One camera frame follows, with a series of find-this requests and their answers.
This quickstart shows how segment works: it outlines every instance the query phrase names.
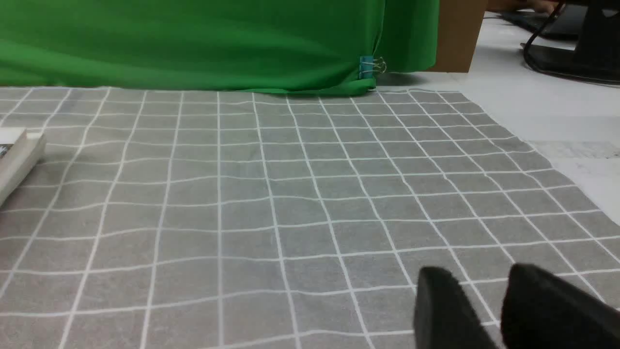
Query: white surface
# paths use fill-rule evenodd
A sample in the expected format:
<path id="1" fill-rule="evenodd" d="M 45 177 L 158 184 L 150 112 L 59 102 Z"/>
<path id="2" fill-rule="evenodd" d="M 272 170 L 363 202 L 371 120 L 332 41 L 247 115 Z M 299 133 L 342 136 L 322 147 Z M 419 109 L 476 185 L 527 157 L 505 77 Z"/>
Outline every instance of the white surface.
<path id="1" fill-rule="evenodd" d="M 469 74 L 416 73 L 401 85 L 462 92 L 531 142 L 620 224 L 620 88 L 531 71 L 520 51 L 529 36 L 501 19 L 484 19 Z"/>
<path id="2" fill-rule="evenodd" d="M 43 134 L 27 134 L 23 147 L 15 149 L 14 161 L 0 171 L 0 205 L 24 180 L 45 150 Z"/>

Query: green backdrop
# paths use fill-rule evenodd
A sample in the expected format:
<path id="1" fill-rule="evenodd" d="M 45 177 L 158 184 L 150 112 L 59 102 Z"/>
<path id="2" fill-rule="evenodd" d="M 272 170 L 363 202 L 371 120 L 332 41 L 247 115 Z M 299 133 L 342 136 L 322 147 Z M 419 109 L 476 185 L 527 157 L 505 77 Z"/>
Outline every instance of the green backdrop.
<path id="1" fill-rule="evenodd" d="M 438 0 L 2 0 L 0 85 L 361 94 L 434 64 Z"/>

